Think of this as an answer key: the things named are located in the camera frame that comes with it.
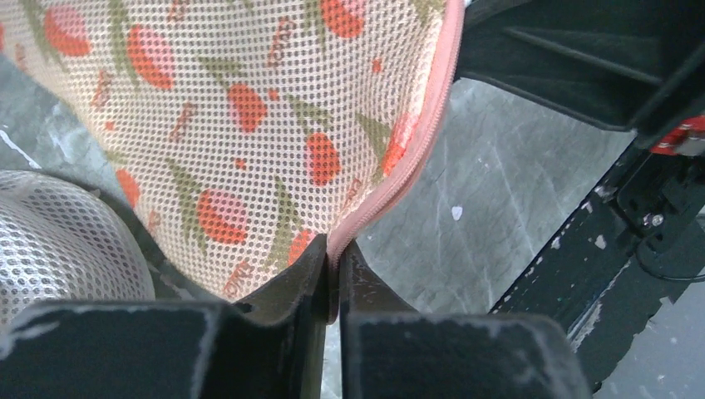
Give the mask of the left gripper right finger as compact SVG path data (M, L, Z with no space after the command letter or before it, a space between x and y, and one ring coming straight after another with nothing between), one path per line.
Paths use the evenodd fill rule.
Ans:
M346 398L589 398L567 337L525 313L421 313L349 244L339 261Z

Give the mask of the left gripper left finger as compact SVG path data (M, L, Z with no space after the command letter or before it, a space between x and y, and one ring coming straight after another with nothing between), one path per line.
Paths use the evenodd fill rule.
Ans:
M37 303L1 336L4 398L317 398L326 238L236 303Z

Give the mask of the floral mesh laundry bag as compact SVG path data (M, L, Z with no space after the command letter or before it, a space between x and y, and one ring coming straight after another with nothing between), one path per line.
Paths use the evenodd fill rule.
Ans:
M63 100L184 276L230 302L410 188L462 1L4 1L1 53Z

